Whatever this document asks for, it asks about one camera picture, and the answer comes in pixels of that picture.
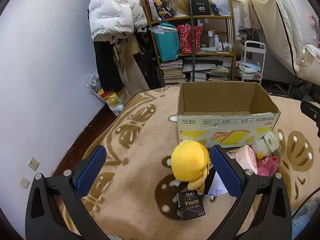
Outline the pink bear plush toy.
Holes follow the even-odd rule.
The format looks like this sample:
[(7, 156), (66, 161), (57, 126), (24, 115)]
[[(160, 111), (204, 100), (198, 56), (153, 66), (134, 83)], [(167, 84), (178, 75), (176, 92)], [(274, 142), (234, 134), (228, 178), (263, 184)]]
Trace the pink bear plush toy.
[(257, 175), (272, 177), (278, 168), (279, 158), (275, 156), (257, 160)]

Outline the green tissue pack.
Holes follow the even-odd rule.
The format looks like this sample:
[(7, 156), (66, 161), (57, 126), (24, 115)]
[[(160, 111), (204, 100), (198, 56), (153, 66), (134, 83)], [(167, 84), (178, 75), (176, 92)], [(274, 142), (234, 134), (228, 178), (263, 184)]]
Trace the green tissue pack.
[(270, 152), (280, 158), (283, 156), (283, 151), (281, 149), (281, 145), (280, 142), (278, 140), (278, 138), (276, 137), (276, 135), (272, 132), (269, 131), (268, 133), (266, 133), (263, 137), (267, 147), (269, 148)]

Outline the white-haired purple doll plush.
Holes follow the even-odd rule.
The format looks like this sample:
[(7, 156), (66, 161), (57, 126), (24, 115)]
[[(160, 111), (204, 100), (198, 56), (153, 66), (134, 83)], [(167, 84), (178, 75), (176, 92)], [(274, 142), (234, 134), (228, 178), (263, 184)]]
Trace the white-haired purple doll plush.
[(212, 164), (209, 165), (209, 173), (205, 180), (204, 195), (208, 197), (217, 197), (226, 194), (228, 191), (223, 184), (219, 174)]

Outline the pink swirl roll squishy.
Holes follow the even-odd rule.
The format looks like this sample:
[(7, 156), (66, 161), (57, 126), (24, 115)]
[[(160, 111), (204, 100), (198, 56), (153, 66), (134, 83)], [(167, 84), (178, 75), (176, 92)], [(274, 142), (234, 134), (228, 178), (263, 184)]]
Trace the pink swirl roll squishy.
[(250, 169), (254, 172), (254, 174), (258, 174), (255, 153), (248, 145), (230, 150), (227, 152), (227, 154), (231, 159), (236, 160), (244, 170)]

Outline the white fluffy ball plush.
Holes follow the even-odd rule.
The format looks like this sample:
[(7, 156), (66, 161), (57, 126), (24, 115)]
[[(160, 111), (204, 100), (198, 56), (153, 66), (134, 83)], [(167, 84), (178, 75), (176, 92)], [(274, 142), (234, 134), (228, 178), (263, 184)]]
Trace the white fluffy ball plush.
[(251, 149), (258, 159), (263, 159), (272, 155), (272, 152), (264, 138), (261, 138), (252, 144)]

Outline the yellow dog plush toy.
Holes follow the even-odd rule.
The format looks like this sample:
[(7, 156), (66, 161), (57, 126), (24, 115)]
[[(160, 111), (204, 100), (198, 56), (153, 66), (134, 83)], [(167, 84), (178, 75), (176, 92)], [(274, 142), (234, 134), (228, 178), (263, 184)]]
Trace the yellow dog plush toy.
[(176, 180), (187, 182), (187, 189), (196, 190), (199, 195), (204, 194), (209, 163), (209, 152), (198, 141), (184, 140), (171, 154), (171, 169)]

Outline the open cardboard box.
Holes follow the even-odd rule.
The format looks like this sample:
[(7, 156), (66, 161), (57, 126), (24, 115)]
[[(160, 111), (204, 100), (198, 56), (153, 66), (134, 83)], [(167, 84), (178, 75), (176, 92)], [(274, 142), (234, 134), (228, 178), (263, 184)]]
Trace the open cardboard box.
[(279, 116), (276, 104), (255, 82), (205, 81), (180, 86), (180, 141), (198, 141), (207, 148), (251, 145), (275, 127)]

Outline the plastic bag of toys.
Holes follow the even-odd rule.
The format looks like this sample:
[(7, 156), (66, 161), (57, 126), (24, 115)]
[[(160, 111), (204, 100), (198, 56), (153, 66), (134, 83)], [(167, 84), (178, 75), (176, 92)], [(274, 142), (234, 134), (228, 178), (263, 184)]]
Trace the plastic bag of toys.
[(121, 98), (112, 90), (104, 91), (97, 73), (91, 72), (86, 80), (86, 86), (102, 102), (108, 105), (109, 109), (118, 116), (124, 109)]

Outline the red patterned gift bag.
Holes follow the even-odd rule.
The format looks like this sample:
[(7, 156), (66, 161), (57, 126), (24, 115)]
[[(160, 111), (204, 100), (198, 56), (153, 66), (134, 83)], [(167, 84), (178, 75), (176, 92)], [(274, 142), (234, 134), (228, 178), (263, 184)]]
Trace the red patterned gift bag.
[[(188, 24), (178, 24), (177, 31), (180, 42), (180, 52), (182, 54), (192, 54), (191, 45), (191, 25)], [(200, 51), (201, 40), (203, 35), (203, 26), (194, 26), (195, 33), (195, 53)]]

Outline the stack of books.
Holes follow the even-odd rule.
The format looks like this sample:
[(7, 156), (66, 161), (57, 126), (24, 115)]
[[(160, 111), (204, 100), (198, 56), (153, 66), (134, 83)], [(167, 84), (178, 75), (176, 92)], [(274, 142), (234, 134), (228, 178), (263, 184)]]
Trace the stack of books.
[(160, 70), (163, 74), (163, 80), (166, 85), (176, 85), (187, 81), (182, 72), (183, 61), (169, 61), (160, 64)]

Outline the black box marked 40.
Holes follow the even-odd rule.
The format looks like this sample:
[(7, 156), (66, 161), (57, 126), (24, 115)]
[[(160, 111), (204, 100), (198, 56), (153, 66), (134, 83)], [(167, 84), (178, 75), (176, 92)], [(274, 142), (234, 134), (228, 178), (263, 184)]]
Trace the black box marked 40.
[(193, 15), (210, 15), (209, 0), (191, 0)]

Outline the teal bag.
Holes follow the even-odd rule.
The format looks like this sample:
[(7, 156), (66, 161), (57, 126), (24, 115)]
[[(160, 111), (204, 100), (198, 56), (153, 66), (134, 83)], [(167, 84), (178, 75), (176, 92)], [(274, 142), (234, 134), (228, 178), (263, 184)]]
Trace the teal bag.
[(160, 59), (163, 62), (174, 61), (180, 54), (180, 42), (177, 28), (162, 22), (149, 29), (155, 37)]

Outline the white puffer jacket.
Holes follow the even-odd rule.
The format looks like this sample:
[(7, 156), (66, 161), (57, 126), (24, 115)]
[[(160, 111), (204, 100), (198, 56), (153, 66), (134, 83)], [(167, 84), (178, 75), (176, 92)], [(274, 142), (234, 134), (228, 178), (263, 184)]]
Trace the white puffer jacket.
[(90, 0), (88, 18), (96, 42), (115, 43), (148, 24), (141, 0)]

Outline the lower wall socket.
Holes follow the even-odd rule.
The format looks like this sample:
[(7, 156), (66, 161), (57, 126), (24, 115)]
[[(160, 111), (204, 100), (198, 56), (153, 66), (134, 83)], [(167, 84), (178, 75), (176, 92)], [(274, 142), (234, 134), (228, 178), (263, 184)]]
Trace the lower wall socket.
[(20, 180), (19, 180), (19, 184), (24, 188), (24, 189), (27, 189), (29, 184), (30, 184), (30, 181), (25, 178), (25, 177), (21, 177)]

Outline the wall socket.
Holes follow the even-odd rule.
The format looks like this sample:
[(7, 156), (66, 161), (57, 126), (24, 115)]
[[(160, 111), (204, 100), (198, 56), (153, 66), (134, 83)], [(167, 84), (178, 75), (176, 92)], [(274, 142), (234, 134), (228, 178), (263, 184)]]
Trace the wall socket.
[(31, 159), (29, 160), (28, 164), (27, 164), (33, 171), (36, 171), (37, 168), (39, 167), (40, 163), (34, 159), (33, 157), (31, 157)]
[(24, 188), (24, 189), (27, 189), (29, 184), (30, 184), (30, 181), (25, 178), (25, 177), (21, 177), (20, 180), (19, 180), (19, 184)]

